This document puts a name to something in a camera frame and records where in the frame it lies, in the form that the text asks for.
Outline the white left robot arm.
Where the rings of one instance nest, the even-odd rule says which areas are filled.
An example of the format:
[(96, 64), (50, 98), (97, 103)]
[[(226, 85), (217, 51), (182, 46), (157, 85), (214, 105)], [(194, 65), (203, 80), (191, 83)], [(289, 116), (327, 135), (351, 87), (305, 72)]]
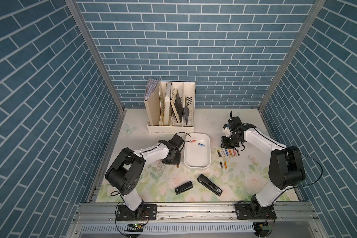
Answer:
[(125, 206), (135, 212), (143, 204), (136, 186), (144, 167), (159, 160), (166, 165), (179, 164), (184, 144), (184, 139), (175, 134), (170, 140), (160, 140), (145, 149), (131, 150), (126, 147), (107, 169), (105, 179), (118, 190)]

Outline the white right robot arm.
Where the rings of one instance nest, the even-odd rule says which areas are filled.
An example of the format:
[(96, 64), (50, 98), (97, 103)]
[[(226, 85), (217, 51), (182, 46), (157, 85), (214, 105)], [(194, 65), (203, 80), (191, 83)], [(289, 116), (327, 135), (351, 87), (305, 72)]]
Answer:
[(223, 126), (221, 148), (234, 149), (248, 142), (262, 151), (269, 158), (269, 181), (264, 188), (251, 198), (251, 208), (268, 208), (286, 191), (305, 180), (305, 169), (300, 150), (295, 146), (286, 146), (262, 133), (252, 124), (242, 123), (239, 117), (231, 117)]

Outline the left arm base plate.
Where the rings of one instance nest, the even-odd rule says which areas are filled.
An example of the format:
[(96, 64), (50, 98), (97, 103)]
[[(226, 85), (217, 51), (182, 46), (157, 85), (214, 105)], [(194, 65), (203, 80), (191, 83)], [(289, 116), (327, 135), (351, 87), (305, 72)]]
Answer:
[(129, 209), (126, 205), (118, 205), (116, 212), (117, 221), (155, 221), (157, 215), (157, 204), (140, 204), (135, 211)]

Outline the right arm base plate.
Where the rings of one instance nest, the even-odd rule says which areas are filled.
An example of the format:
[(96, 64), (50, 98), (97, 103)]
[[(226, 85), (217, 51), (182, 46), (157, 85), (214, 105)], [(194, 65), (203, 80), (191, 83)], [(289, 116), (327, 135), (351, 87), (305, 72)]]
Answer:
[(276, 220), (277, 216), (274, 206), (261, 207), (257, 203), (240, 201), (235, 204), (238, 220)]

